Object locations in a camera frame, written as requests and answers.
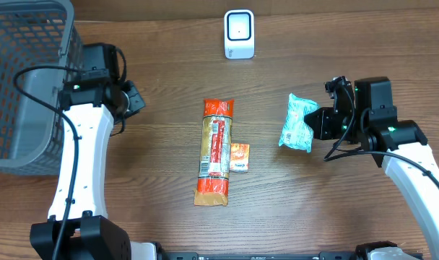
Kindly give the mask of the orange tissue pack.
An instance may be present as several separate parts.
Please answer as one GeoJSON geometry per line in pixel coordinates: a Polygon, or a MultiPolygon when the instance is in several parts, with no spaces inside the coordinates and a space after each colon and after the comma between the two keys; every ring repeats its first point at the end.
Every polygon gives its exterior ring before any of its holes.
{"type": "Polygon", "coordinates": [[[241,143],[231,144],[230,171],[247,173],[249,169],[250,145],[241,143]]]}

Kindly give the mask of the teal wet wipes pack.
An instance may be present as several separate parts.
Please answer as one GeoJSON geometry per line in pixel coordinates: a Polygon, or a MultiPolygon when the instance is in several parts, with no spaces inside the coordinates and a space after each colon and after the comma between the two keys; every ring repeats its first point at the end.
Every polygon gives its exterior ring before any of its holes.
{"type": "Polygon", "coordinates": [[[304,118],[319,109],[318,103],[289,94],[287,116],[279,138],[279,146],[311,153],[314,132],[304,118]]]}

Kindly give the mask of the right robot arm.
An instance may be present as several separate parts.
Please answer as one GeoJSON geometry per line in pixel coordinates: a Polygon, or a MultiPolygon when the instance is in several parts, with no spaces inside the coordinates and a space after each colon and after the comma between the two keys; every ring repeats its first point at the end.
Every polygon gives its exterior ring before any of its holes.
{"type": "Polygon", "coordinates": [[[439,167],[417,123],[400,121],[388,77],[325,82],[334,101],[305,116],[319,140],[334,140],[324,161],[370,155],[405,198],[425,237],[431,257],[439,259],[439,167]]]}

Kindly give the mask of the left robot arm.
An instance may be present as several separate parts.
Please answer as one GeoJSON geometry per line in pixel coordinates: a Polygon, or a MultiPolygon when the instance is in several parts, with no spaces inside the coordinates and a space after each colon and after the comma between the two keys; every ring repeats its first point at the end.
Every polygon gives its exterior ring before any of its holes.
{"type": "Polygon", "coordinates": [[[58,95],[64,145],[58,185],[44,223],[32,225],[30,242],[42,259],[161,259],[157,243],[132,242],[108,219],[105,160],[116,124],[124,126],[145,102],[126,78],[122,50],[84,46],[84,63],[58,95]]]}

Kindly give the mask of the red orange snack bag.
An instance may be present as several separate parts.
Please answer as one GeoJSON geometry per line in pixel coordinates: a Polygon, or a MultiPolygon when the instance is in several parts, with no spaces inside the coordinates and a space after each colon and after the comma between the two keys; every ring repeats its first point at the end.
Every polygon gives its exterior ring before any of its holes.
{"type": "Polygon", "coordinates": [[[234,100],[206,99],[202,121],[196,206],[226,206],[230,182],[234,100]]]}

